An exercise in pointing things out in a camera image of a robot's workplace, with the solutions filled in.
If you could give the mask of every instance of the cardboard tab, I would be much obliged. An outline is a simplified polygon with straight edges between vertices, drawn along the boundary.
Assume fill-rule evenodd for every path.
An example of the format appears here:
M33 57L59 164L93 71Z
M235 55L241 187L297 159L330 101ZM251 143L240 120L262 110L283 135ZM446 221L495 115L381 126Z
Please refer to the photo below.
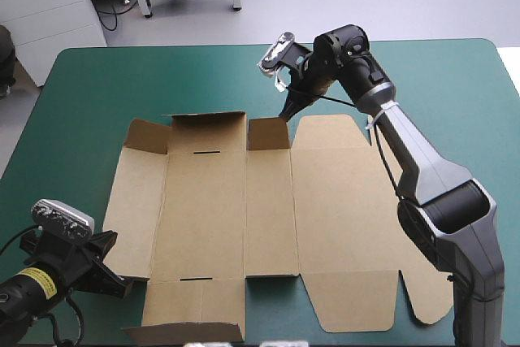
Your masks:
M387 331L394 322L397 271L302 274L325 332Z
M184 345L189 342L243 341L234 323L169 323L125 328L139 346Z
M287 123L280 117L249 121L248 150L281 150L290 146Z
M350 115L308 115L300 119L292 150L370 148Z
M137 345L243 341L245 281L149 283L141 327L125 329Z
M241 111L173 115L169 154L245 151L247 120Z
M134 119L128 128L124 146L154 154L166 154L170 127Z

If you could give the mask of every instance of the cardboard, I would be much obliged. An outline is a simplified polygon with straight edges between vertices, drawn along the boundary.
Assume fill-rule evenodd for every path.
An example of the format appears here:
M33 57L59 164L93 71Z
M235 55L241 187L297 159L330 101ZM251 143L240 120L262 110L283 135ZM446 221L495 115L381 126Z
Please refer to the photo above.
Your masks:
M138 345L242 341L245 278L299 274L325 331L383 331L400 271L414 316L434 323L452 286L396 206L377 149L347 115L304 117L292 147L278 118L249 130L242 112L135 119L104 226L119 232L107 265L149 280L142 325L126 332Z

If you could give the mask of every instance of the electrical cable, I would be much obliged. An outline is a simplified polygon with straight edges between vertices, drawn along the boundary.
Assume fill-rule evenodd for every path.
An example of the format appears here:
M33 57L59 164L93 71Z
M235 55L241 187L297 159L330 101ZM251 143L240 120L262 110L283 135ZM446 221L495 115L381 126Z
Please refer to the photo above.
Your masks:
M78 325L80 327L79 334L75 342L72 342L68 339L61 339L59 335L58 321L52 313L45 313L39 317L39 319L49 319L50 324L52 325L52 339L56 344L56 347L77 347L85 335L85 319L83 317L83 313L81 312L80 307L72 300L71 294L72 290L69 290L67 292L67 296L65 297L65 302L74 310L78 320Z
M109 5L110 5L110 8L112 9L112 11L110 11L110 12L109 11L99 10L94 1L93 1L93 7L94 7L94 10L97 13L97 16L99 18L99 22L101 23L102 27L105 28L105 30L107 30L109 32L114 32L117 29L117 27L118 27L118 18L117 18L117 16L118 15L123 15L123 14L126 14L127 12L129 12L132 8L134 8L136 6L137 0L129 8L127 8L126 10L123 10L123 11L116 11L114 3L111 0L107 0L107 1L108 1ZM114 16L114 27L112 27L112 28L108 27L105 24L105 22L102 20L102 15L113 15Z
M124 11L117 11L115 14L116 14L116 15L126 14L126 13L129 12L132 8L134 8L136 5L137 5L137 0L134 1L134 3L133 3L129 8L127 8L126 10L124 10ZM101 10L98 10L97 13L98 13L98 14L113 15L113 13L111 13L111 12L101 11Z
M11 245L13 243L13 241L15 241L18 237L22 236L23 234L25 234L27 232L31 232L34 229L38 229L38 228L39 228L38 225L31 225L30 227L25 228L24 230L16 233L11 239L9 239L9 241L2 247L2 249L0 249L0 256L2 256L2 254L6 251L7 247L9 247L9 245Z
M347 101L342 101L341 99L336 99L336 98L331 98L331 97L327 97L325 95L317 95L315 93L307 93L306 91L299 91L297 89L294 89L293 87L287 87L287 90L288 91L291 91L293 93L299 93L301 95L306 95L307 97L312 97L312 98L317 98L317 99L325 99L326 101L331 101L331 102L336 102L336 103L341 103L342 105L346 105L346 106L350 106L350 107L355 107L355 105L351 102L347 102Z

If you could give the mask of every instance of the cable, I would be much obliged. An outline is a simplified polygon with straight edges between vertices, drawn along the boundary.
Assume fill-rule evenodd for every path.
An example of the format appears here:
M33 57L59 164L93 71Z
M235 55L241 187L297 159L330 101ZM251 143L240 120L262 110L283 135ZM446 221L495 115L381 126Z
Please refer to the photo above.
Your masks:
M30 227L28 228L25 228L24 230L16 233L11 239L9 239L9 241L2 247L2 249L0 249L0 256L2 256L2 254L6 251L7 247L9 247L9 245L11 245L13 243L13 241L15 241L18 237L22 236L23 234L27 233L27 232L30 232L32 231L33 229L38 229L38 225L31 225Z
M110 8L112 9L112 11L102 11L102 10L99 10L94 1L93 1L93 7L94 7L94 10L97 13L97 16L99 18L99 22L101 23L103 28L105 28L105 30L107 30L109 32L114 32L117 29L117 27L118 27L117 15L123 15L123 14L126 14L127 12L129 12L132 8L134 8L136 6L137 0L129 8L127 8L126 10L123 10L123 11L116 11L115 7L114 7L114 3L111 0L107 0L107 1L110 4ZM103 22L103 20L102 20L102 14L103 15L113 15L114 16L114 27L113 28L109 28L108 26L106 26L105 22Z
M78 338L75 342L72 342L68 339L61 339L59 335L58 321L52 313L45 313L39 317L39 319L49 319L50 324L52 325L52 339L56 344L56 347L77 347L83 340L83 337L85 335L85 319L83 317L83 314L81 313L80 307L72 300L71 294L72 290L69 290L67 292L67 296L65 297L65 301L76 313L76 318L80 326Z
M115 14L116 15L122 15L122 14L126 14L127 12L129 12L132 8L134 8L135 6L137 5L137 0L129 7L127 8L126 10L124 11L117 11ZM107 12L107 11L97 11L98 14L107 14L107 15L113 15L112 12Z
M115 14L114 3L112 3L111 0L107 0L107 1L109 2L110 7L112 8L112 15L114 16L114 20L115 20L113 28L109 28L108 26L105 25L105 23L103 22L103 19L99 15L98 8L96 7L96 4L94 2L92 2L92 4L93 4L93 7L94 7L94 10L97 12L97 16L99 17L99 22L101 23L103 28L105 28L109 32L114 32L117 29L117 23L118 23L117 15Z
M65 302L74 310L76 313L76 318L78 320L78 325L80 327L78 338L76 340L76 343L74 346L77 346L81 343L83 340L83 337L85 336L85 319L83 317L83 313L81 312L80 307L76 304L74 300L72 300L72 290L69 290L67 293L67 296L65 297Z
M325 95L317 95L315 93L307 93L306 91L299 91L297 89L294 89L293 87L287 87L287 90L291 91L293 93L299 93L301 95L306 95L307 97L312 97L312 98L317 98L317 99L325 99L326 101L341 103L342 105L346 105L346 106L350 106L350 107L356 107L356 105L354 105L351 102L342 101L341 99L327 97Z
M381 141L379 140L379 130L377 124L374 125L374 134L375 134L375 143L377 144L377 149L379 151L379 156L381 160L383 160L384 169L387 170L388 178L390 178L390 182L392 183L393 191L396 194L396 197L401 199L399 195L399 191L397 191L397 183L393 178L392 171L390 170L390 166L388 165L387 159L384 157L383 147L381 146Z

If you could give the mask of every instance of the white cable tie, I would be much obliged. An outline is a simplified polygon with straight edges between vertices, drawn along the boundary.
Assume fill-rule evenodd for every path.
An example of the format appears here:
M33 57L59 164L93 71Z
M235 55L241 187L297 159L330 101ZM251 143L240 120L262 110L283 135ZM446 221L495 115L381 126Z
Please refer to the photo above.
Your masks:
M377 123L377 121L379 120L379 118L381 117L381 115L383 115L383 114L386 112L386 110L390 110L390 109L391 109L392 107L394 107L394 106L399 106L399 103L397 103L397 102L392 102L392 103L390 103L388 106L383 107L383 108L379 111L379 113L377 113L377 114L375 115L375 117L370 121L370 123L369 123L367 126L365 126L365 129L366 129L366 130L371 130L371 129L375 126L375 124Z
M279 76L280 70L281 70L282 68L283 68L283 67L277 67L277 68L275 69L275 87L276 87L276 89L278 89L278 91L280 91L281 93L287 89L287 85L286 85L285 82L282 80L282 78Z

